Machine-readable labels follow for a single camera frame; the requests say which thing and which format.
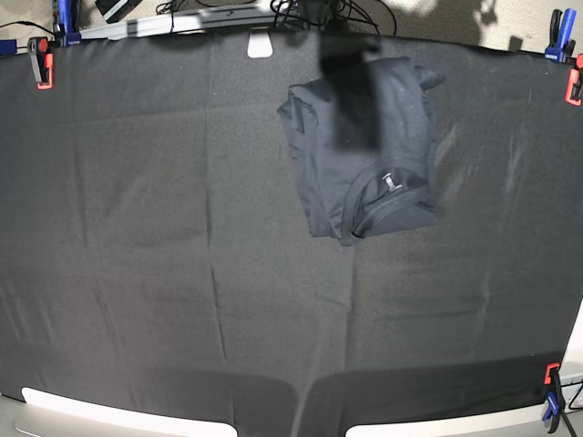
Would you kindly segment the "blue clamp top right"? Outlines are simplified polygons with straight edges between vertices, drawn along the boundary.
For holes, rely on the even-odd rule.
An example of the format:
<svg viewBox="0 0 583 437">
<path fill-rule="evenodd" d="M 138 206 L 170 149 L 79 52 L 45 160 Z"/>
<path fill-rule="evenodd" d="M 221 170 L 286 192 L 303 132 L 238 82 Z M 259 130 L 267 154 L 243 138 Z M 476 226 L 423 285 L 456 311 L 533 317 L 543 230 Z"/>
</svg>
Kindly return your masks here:
<svg viewBox="0 0 583 437">
<path fill-rule="evenodd" d="M 553 11 L 549 25 L 549 44 L 544 52 L 546 59 L 568 63 L 576 45 L 576 41 L 571 38 L 576 16 L 577 11 L 572 8 Z"/>
</svg>

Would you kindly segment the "orange blue clamp bottom right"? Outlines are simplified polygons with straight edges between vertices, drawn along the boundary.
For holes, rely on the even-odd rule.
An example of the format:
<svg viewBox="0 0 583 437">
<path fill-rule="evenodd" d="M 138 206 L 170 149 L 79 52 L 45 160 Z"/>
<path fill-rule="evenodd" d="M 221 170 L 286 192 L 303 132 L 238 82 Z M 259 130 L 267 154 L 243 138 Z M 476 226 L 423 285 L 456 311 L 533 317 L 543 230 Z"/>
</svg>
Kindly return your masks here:
<svg viewBox="0 0 583 437">
<path fill-rule="evenodd" d="M 550 422 L 550 426 L 547 430 L 548 434 L 555 433 L 559 424 L 563 422 L 566 425 L 570 436 L 577 437 L 578 435 L 566 412 L 567 405 L 559 378 L 559 369 L 559 362 L 550 363 L 546 367 L 544 384 L 547 387 L 547 408 L 543 414 L 542 421 Z"/>
</svg>

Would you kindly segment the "black t-shirt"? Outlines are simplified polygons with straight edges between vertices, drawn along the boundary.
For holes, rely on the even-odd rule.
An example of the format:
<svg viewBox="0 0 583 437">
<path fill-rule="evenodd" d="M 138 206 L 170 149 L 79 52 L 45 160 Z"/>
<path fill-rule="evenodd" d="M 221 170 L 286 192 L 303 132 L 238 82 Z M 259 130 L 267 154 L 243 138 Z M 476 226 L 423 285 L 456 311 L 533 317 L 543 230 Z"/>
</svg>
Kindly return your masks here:
<svg viewBox="0 0 583 437">
<path fill-rule="evenodd" d="M 397 57 L 290 86 L 278 115 L 312 237 L 352 246 L 437 222 L 429 91 L 444 80 Z"/>
</svg>

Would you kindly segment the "aluminium frame rail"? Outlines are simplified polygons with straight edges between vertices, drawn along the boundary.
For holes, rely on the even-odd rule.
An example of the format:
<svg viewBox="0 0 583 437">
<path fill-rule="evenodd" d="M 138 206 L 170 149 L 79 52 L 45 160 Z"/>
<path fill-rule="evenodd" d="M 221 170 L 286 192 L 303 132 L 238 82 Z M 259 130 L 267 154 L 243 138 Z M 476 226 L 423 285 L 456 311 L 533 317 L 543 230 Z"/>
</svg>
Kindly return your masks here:
<svg viewBox="0 0 583 437">
<path fill-rule="evenodd" d="M 120 40 L 166 34 L 205 31 L 234 26 L 268 25 L 274 13 L 266 5 L 238 5 L 178 12 L 174 15 L 155 15 L 128 20 L 80 32 L 84 41 L 94 39 Z"/>
</svg>

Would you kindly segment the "orange clamp top left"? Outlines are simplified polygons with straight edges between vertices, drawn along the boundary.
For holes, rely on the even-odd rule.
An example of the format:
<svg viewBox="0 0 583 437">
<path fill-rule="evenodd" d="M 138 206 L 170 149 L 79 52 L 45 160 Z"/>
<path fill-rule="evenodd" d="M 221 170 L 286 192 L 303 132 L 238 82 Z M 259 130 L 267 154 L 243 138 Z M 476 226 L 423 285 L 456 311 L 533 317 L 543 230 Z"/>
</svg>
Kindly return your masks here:
<svg viewBox="0 0 583 437">
<path fill-rule="evenodd" d="M 53 54 L 46 37 L 33 37 L 28 40 L 27 53 L 31 60 L 33 76 L 39 90 L 53 87 Z"/>
</svg>

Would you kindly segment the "blue clamp top left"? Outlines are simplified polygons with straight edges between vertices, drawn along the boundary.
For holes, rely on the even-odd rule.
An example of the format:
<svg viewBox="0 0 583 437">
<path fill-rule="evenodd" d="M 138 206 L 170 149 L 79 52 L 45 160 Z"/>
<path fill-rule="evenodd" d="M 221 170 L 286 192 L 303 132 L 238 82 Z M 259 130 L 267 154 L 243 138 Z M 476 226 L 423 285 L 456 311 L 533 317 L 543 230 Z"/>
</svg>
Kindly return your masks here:
<svg viewBox="0 0 583 437">
<path fill-rule="evenodd" d="M 56 40 L 61 46 L 75 46 L 82 41 L 79 32 L 81 11 L 80 0 L 54 0 L 53 5 L 53 29 Z"/>
</svg>

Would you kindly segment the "white tab on table edge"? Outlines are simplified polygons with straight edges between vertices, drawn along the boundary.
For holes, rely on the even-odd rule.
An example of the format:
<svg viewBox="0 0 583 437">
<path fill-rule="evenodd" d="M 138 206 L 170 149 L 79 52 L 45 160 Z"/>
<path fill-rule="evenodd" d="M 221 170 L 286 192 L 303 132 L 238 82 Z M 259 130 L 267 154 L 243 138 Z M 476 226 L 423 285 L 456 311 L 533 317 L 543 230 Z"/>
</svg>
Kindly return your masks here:
<svg viewBox="0 0 583 437">
<path fill-rule="evenodd" d="M 251 29 L 247 46 L 250 59 L 265 59 L 274 53 L 270 31 L 267 28 Z"/>
</svg>

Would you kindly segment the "black table cover cloth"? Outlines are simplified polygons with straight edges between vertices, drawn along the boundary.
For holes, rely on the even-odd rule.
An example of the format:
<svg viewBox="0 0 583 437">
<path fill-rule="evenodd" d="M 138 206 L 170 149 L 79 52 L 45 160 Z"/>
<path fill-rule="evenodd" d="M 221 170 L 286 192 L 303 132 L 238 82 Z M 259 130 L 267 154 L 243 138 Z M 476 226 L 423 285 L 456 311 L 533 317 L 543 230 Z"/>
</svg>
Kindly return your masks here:
<svg viewBox="0 0 583 437">
<path fill-rule="evenodd" d="M 582 299 L 568 68 L 402 38 L 159 36 L 1 61 L 1 391 L 225 422 L 241 436 L 544 400 Z M 316 239 L 288 90 L 406 56 L 442 75 L 432 227 Z"/>
</svg>

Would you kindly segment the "orange clamp top right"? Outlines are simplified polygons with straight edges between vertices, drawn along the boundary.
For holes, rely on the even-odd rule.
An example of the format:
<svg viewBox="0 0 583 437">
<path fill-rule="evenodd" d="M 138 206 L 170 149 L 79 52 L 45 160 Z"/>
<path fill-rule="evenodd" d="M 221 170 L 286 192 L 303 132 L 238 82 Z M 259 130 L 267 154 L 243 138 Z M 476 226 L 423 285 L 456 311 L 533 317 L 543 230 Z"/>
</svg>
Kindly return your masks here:
<svg viewBox="0 0 583 437">
<path fill-rule="evenodd" d="M 569 70 L 565 101 L 572 106 L 582 105 L 582 67 L 583 55 L 579 54 L 575 58 L 575 64 Z"/>
</svg>

